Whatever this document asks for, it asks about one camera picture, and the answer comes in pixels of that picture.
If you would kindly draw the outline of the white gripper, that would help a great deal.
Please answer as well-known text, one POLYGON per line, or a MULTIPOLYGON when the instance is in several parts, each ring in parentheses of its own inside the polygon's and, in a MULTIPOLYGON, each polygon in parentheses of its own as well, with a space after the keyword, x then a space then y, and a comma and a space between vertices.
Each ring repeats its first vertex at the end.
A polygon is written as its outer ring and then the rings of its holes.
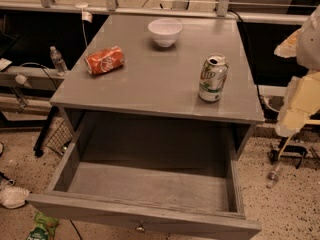
POLYGON ((276 133, 292 137, 320 110, 320 5, 301 30, 294 31, 276 47, 274 54, 282 58, 296 56, 298 64, 309 69, 302 78, 291 79, 277 117, 276 133))

